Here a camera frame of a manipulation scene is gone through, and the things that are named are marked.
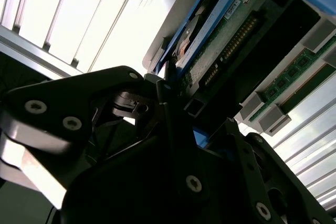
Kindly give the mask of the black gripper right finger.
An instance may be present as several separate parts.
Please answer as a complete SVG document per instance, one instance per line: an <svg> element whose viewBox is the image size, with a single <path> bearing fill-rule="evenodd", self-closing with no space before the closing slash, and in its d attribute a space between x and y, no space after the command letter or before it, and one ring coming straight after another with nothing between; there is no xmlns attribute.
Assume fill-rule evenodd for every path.
<svg viewBox="0 0 336 224"><path fill-rule="evenodd" d="M333 223L299 178L257 133L243 136L233 119L226 119L233 138L243 203L252 223Z"/></svg>

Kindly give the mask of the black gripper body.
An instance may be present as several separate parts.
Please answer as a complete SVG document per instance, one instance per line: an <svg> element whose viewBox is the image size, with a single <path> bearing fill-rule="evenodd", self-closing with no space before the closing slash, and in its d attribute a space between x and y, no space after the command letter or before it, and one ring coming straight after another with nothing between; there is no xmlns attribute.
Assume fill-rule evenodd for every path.
<svg viewBox="0 0 336 224"><path fill-rule="evenodd" d="M232 163L199 149L208 199L184 200L157 138L78 176L68 188L62 223L251 223L252 211Z"/></svg>

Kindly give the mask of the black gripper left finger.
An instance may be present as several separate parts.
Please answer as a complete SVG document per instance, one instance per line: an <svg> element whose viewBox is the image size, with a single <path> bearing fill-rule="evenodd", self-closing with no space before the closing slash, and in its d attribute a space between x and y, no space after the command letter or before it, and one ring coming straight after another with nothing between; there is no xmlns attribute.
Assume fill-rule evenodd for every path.
<svg viewBox="0 0 336 224"><path fill-rule="evenodd" d="M140 143L154 135L165 151L157 158L122 150L79 175L56 178L77 161L96 127L136 121ZM32 84L5 94L1 110L1 160L15 167L50 201L113 201L162 195L204 199L190 120L173 87L127 66Z"/></svg>

